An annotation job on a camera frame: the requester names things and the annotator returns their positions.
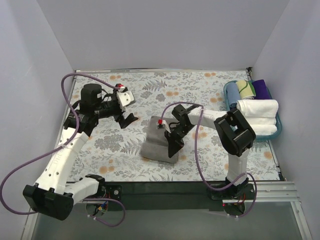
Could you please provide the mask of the grey terry towel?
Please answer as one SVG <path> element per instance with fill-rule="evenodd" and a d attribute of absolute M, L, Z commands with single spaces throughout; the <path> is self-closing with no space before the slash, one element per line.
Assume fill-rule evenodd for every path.
<path fill-rule="evenodd" d="M 159 116 L 151 116 L 146 132 L 146 140 L 141 145 L 140 155 L 153 161 L 175 164 L 179 154 L 169 157 L 168 140 L 165 137 L 165 129 L 157 126 Z"/>

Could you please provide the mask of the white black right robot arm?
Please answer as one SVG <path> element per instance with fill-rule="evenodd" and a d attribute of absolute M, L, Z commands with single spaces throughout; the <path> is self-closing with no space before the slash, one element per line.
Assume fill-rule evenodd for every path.
<path fill-rule="evenodd" d="M 229 111 L 205 109 L 200 104 L 183 107 L 182 102 L 172 104 L 171 114 L 177 120 L 167 123 L 164 117 L 157 121 L 158 128 L 164 128 L 164 136 L 168 142 L 168 156 L 171 158 L 184 147 L 183 138 L 193 129 L 207 127 L 217 131 L 223 148 L 228 153 L 228 172 L 225 181 L 213 185 L 200 175 L 207 186 L 207 193 L 213 200 L 240 199 L 255 192 L 249 183 L 247 162 L 250 148 L 256 134 L 243 114 L 236 108 Z"/>

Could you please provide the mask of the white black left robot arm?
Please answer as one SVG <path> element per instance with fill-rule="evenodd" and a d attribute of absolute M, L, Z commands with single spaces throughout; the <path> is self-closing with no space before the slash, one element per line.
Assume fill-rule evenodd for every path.
<path fill-rule="evenodd" d="M 124 129 L 137 120 L 132 113 L 123 114 L 125 108 L 135 102 L 133 93 L 121 84 L 107 93 L 95 83 L 85 84 L 80 100 L 73 104 L 64 124 L 58 151 L 52 154 L 45 170 L 34 185 L 26 185 L 22 194 L 31 209 L 37 213 L 65 220 L 73 206 L 87 197 L 101 200 L 106 196 L 105 179 L 88 174 L 76 183 L 67 185 L 67 179 L 79 152 L 89 140 L 99 120 L 113 117 Z"/>

